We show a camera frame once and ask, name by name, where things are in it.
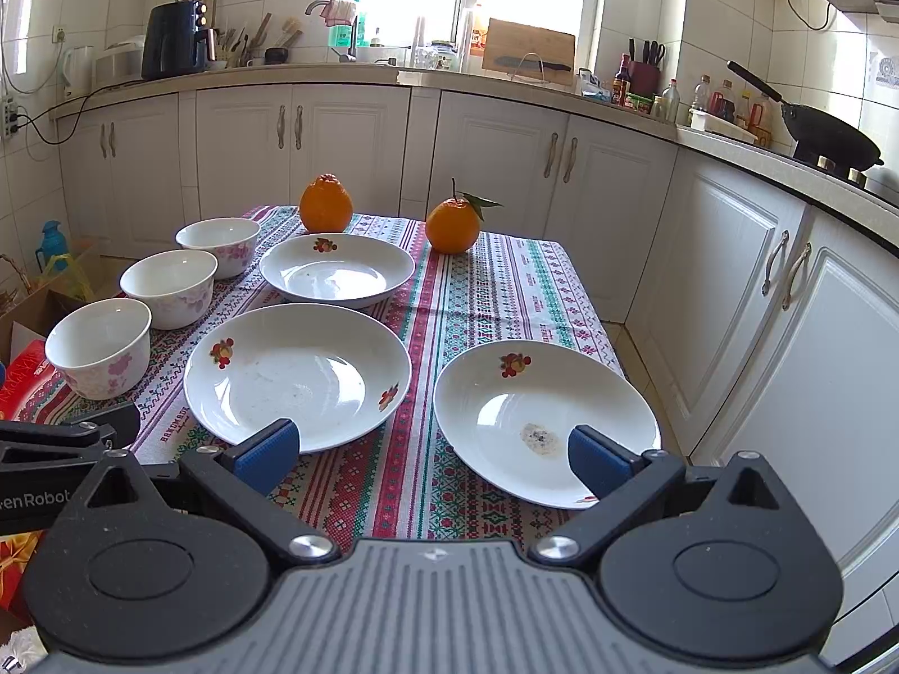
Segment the wooden cutting board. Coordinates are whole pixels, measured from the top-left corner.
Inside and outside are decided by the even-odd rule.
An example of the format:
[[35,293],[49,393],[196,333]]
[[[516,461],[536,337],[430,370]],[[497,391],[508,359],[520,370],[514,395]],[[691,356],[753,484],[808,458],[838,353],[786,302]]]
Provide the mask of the wooden cutting board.
[[[492,61],[497,56],[523,56],[525,53],[536,53],[546,61],[567,62],[573,67],[570,73],[556,71],[507,71],[495,70]],[[490,19],[486,32],[486,45],[482,58],[482,69],[500,71],[510,76],[524,76],[538,79],[542,84],[556,84],[571,87],[574,81],[574,56],[576,56],[576,37],[558,30],[535,28],[520,25],[512,21]]]

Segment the patterned tablecloth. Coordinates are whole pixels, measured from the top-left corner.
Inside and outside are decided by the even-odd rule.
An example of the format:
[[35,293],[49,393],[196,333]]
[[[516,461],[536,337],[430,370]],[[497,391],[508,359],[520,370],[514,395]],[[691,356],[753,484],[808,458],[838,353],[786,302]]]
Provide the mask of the patterned tablecloth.
[[[261,225],[246,274],[218,281],[210,312],[184,330],[151,332],[148,373],[125,402],[142,423],[131,446],[145,464],[166,463],[216,441],[199,426],[183,394],[193,347],[240,312],[280,303],[257,262],[282,239],[305,233],[297,207],[253,208]],[[477,345],[538,339],[574,348],[623,377],[587,292],[561,245],[480,234],[464,256],[431,253],[423,222],[404,217],[353,217],[351,233],[398,245],[415,259],[413,277],[384,303],[366,309],[407,346],[410,390],[375,432],[328,452],[303,455],[270,499],[335,540],[346,551],[360,537],[514,539],[521,546],[569,519],[569,511],[509,496],[471,472],[437,426],[433,391],[451,359]],[[50,370],[24,400],[21,420],[60,423],[113,405],[81,399]]]

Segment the cardboard box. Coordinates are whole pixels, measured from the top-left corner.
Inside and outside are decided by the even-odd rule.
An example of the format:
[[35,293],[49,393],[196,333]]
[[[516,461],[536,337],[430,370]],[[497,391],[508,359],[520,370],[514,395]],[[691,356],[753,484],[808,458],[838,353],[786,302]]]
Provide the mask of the cardboard box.
[[99,245],[78,239],[69,268],[40,277],[27,297],[2,313],[2,362],[12,361],[34,336],[45,338],[50,330],[88,303],[111,298],[119,292],[119,279],[133,260],[107,257]]

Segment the soy sauce bottle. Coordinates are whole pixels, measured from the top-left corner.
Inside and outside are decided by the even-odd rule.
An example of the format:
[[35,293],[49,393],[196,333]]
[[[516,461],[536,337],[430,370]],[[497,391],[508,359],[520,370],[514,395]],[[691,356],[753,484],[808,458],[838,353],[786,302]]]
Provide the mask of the soy sauce bottle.
[[625,105],[629,84],[631,84],[631,56],[623,53],[620,58],[619,70],[612,80],[612,102],[616,105]]

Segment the orange with leaf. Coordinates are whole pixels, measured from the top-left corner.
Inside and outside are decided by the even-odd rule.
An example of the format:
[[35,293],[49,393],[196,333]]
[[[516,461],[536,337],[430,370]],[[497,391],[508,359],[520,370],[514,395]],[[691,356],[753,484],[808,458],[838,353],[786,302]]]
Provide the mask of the orange with leaf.
[[463,192],[456,178],[451,178],[451,197],[426,217],[425,234],[431,248],[445,256],[466,253],[479,239],[484,210],[499,207],[500,202]]

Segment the black wok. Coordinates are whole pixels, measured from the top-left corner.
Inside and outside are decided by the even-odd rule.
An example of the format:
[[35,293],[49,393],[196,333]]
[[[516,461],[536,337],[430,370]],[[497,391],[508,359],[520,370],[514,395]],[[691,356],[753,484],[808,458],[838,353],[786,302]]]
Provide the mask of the black wok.
[[812,166],[817,165],[818,158],[826,157],[838,167],[858,172],[884,164],[878,146],[860,129],[826,111],[786,101],[771,85],[739,62],[728,60],[727,68],[780,105],[783,123],[796,142],[794,157],[810,158]]

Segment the blue thermos jug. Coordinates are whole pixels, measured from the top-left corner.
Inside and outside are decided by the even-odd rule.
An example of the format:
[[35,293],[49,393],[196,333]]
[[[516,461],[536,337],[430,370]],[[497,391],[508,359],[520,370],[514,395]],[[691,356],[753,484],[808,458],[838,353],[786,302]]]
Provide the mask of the blue thermos jug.
[[40,247],[35,249],[38,269],[43,275],[66,271],[71,262],[69,244],[60,230],[60,221],[47,221],[41,228]]

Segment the kitchen knife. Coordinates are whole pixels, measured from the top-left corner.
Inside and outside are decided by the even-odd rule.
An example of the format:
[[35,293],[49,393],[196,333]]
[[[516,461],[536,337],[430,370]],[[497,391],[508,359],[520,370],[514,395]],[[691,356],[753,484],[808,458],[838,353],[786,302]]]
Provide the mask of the kitchen knife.
[[546,61],[533,52],[525,53],[523,56],[497,56],[492,61],[492,66],[495,70],[507,71],[536,70],[570,73],[573,70],[573,67],[567,62]]

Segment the knife block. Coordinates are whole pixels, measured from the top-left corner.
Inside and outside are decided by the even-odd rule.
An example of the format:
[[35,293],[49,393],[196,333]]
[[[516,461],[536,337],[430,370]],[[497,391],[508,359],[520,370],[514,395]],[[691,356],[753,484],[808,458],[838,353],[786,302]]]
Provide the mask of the knife block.
[[659,41],[644,41],[643,49],[638,51],[634,38],[631,38],[628,55],[629,91],[642,98],[652,98],[659,89],[666,47]]

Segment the white floral plate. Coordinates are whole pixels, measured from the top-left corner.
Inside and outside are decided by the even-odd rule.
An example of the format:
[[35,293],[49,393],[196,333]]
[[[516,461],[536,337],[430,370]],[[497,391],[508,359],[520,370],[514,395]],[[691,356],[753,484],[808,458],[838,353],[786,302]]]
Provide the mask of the white floral plate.
[[285,300],[364,309],[404,285],[415,272],[415,260],[379,239],[304,234],[268,249],[259,271]]
[[317,453],[389,420],[410,390],[411,359],[389,327],[365,313],[279,304],[210,330],[183,382],[192,414],[216,438],[236,446],[288,418],[300,452]]
[[585,354],[539,341],[497,341],[459,354],[439,374],[434,415],[473,472],[543,507],[580,511],[597,502],[571,470],[576,426],[631,452],[661,446],[651,406],[626,379]]

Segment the left orange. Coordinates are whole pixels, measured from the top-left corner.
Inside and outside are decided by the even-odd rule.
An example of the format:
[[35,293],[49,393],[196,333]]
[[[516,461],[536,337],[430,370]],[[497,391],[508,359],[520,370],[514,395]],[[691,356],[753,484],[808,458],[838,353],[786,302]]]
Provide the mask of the left orange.
[[351,195],[334,174],[321,174],[303,191],[299,215],[310,233],[341,233],[351,223]]

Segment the white floral bowl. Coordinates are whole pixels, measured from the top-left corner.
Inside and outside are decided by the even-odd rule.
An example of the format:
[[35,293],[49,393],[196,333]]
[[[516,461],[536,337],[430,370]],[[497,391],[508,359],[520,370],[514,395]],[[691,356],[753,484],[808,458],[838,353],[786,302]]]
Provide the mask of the white floral bowl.
[[216,280],[230,280],[244,274],[256,254],[261,225],[246,217],[214,217],[186,225],[175,242],[181,248],[212,253],[218,260]]
[[120,277],[120,290],[143,301],[156,330],[178,330],[201,320],[214,295],[218,259],[198,249],[172,249],[146,257]]
[[149,307],[139,300],[93,301],[53,327],[44,354],[79,397],[116,399],[148,369],[151,320]]

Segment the white kettle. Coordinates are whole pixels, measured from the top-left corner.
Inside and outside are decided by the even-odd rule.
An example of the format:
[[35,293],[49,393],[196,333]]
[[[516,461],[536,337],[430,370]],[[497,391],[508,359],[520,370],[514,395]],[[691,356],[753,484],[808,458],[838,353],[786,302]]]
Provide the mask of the white kettle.
[[61,62],[64,98],[87,96],[92,91],[94,49],[91,45],[71,47]]

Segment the black air fryer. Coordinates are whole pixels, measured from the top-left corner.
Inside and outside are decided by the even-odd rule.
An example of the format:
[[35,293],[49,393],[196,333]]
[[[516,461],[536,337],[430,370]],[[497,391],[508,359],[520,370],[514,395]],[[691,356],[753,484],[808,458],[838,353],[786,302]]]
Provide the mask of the black air fryer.
[[209,28],[207,4],[178,0],[152,9],[142,56],[145,81],[201,73],[214,58],[215,38]]

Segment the faucet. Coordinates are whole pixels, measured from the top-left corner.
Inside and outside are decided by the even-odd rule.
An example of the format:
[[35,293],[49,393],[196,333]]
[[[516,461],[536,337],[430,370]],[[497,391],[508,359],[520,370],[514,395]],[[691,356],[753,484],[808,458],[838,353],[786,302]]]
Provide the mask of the faucet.
[[338,28],[338,26],[349,26],[351,35],[349,35],[349,44],[343,52],[334,49],[338,55],[340,62],[357,61],[357,38],[358,38],[358,3],[355,0],[312,0],[306,6],[305,14],[312,15],[315,11],[320,11],[320,18],[325,21],[328,28]]

